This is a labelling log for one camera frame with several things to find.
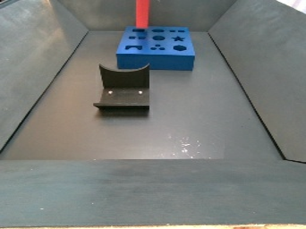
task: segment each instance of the black plastic part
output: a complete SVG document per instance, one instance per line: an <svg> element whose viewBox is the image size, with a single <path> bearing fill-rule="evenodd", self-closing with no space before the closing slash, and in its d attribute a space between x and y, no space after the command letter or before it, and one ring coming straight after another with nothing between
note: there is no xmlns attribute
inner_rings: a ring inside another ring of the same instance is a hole
<svg viewBox="0 0 306 229"><path fill-rule="evenodd" d="M102 81L100 102L102 108L149 108L149 65L132 71L114 71L98 65Z"/></svg>

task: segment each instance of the red rod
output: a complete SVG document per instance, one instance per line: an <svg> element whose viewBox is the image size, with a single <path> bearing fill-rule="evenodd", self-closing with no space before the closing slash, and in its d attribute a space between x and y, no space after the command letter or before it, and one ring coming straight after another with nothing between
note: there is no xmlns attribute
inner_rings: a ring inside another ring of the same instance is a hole
<svg viewBox="0 0 306 229"><path fill-rule="evenodd" d="M149 0L136 0L136 27L148 28Z"/></svg>

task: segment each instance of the circle-shaped hole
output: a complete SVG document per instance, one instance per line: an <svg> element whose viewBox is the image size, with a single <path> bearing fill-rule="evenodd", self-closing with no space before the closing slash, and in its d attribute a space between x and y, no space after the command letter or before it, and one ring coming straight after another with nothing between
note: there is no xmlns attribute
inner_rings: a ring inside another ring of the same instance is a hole
<svg viewBox="0 0 306 229"><path fill-rule="evenodd" d="M164 32L164 30L161 30L161 29L155 29L155 30L152 30L152 32Z"/></svg>
<svg viewBox="0 0 306 229"><path fill-rule="evenodd" d="M176 50L176 51L185 51L187 48L184 46L173 46L173 50Z"/></svg>
<svg viewBox="0 0 306 229"><path fill-rule="evenodd" d="M152 39L153 40L164 40L164 37L163 36L153 36Z"/></svg>

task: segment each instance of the bin floor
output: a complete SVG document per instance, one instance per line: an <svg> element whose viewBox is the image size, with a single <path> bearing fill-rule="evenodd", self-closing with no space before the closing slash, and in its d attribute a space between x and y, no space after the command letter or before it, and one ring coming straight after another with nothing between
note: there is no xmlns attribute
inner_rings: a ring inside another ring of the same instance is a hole
<svg viewBox="0 0 306 229"><path fill-rule="evenodd" d="M148 114L93 107L120 36L86 34L0 158L280 160L208 33L191 33L192 72L150 70Z"/></svg>

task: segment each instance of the shape sorter block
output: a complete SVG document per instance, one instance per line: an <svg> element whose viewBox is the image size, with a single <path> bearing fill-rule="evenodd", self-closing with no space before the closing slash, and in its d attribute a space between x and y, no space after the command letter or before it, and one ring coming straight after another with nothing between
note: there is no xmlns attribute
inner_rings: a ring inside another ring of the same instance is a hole
<svg viewBox="0 0 306 229"><path fill-rule="evenodd" d="M195 51L187 27L126 27L117 49L120 69L193 69Z"/></svg>

